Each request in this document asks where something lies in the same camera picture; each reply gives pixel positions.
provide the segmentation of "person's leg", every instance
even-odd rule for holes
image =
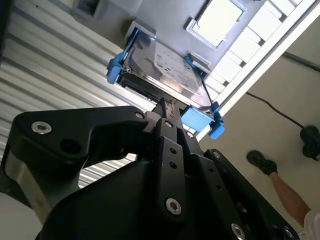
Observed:
[[[248,161],[268,175],[273,183],[285,210],[303,227],[307,213],[311,210],[303,199],[288,186],[278,175],[277,164],[267,160],[259,151],[251,151],[247,155]]]

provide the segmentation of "blue plastic bracket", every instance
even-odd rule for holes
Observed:
[[[206,76],[206,73],[193,65],[189,56],[185,56],[184,60],[200,75],[202,83],[205,84],[204,77]],[[212,139],[217,139],[225,132],[225,123],[219,113],[219,107],[220,106],[217,102],[214,102],[211,105],[213,118],[195,107],[190,107],[183,114],[181,118],[182,122],[197,132],[202,132],[207,125],[210,125],[211,131],[209,132],[209,136]]]
[[[136,28],[132,32],[124,48],[124,51],[118,54],[117,56],[115,56],[115,58],[110,60],[108,67],[106,68],[108,70],[108,72],[106,73],[106,80],[108,81],[109,84],[115,84],[117,82],[118,76],[121,74],[123,70],[125,57],[127,53],[130,51],[130,49],[132,48],[132,46],[134,45],[134,42],[136,41],[139,34],[140,34],[140,30]]]

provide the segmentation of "metal siding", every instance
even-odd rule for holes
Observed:
[[[108,61],[121,51],[48,0],[16,0],[0,66],[0,157],[22,112],[125,105],[150,111],[149,100],[106,81]],[[134,160],[130,154],[84,169],[79,185]]]

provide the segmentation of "robotic hand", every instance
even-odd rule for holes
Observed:
[[[82,168],[137,159],[79,189]],[[200,149],[178,108],[26,112],[1,162],[4,193],[34,209],[38,240],[298,240],[293,228],[218,151]]]

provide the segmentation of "black shoe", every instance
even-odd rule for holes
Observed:
[[[265,175],[269,176],[272,173],[277,173],[277,164],[274,161],[265,159],[263,154],[257,150],[248,152],[246,159]]]

